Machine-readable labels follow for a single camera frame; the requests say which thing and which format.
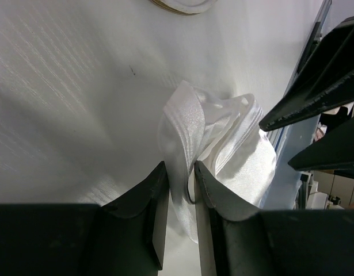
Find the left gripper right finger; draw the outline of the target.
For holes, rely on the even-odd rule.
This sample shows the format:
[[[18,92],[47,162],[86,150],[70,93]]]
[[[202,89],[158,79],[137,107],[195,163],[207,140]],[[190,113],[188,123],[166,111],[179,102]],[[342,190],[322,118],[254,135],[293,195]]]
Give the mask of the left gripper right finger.
[[[354,275],[354,210],[265,211],[194,171],[203,275]]]

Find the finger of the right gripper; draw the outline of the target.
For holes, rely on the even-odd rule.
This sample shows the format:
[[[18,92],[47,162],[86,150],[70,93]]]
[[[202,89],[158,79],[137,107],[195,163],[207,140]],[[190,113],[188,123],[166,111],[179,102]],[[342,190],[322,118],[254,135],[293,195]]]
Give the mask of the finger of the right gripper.
[[[296,171],[332,170],[354,179],[354,117],[288,161]]]
[[[354,16],[317,45],[280,102],[260,121],[272,131],[354,101]]]

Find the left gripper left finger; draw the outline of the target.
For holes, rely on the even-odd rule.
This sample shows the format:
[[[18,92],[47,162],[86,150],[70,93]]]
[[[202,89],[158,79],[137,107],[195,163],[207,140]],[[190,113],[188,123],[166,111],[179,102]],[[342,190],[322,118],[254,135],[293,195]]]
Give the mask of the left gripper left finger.
[[[168,202],[160,162],[104,206],[0,204],[0,275],[157,275]]]

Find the white bra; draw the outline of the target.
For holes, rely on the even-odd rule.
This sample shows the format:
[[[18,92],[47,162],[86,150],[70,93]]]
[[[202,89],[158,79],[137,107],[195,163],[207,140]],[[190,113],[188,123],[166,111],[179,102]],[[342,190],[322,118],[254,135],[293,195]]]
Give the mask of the white bra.
[[[219,99],[181,82],[163,108],[158,143],[172,203],[189,238],[197,241],[189,179],[196,161],[224,186],[254,206],[275,175],[276,152],[260,129],[262,107],[253,94]]]

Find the white round mesh laundry bag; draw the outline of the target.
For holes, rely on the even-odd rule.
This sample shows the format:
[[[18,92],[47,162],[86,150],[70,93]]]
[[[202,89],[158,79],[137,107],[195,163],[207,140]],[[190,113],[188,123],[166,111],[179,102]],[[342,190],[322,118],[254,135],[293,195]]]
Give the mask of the white round mesh laundry bag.
[[[151,2],[169,12],[192,16],[206,12],[217,0],[151,0]]]

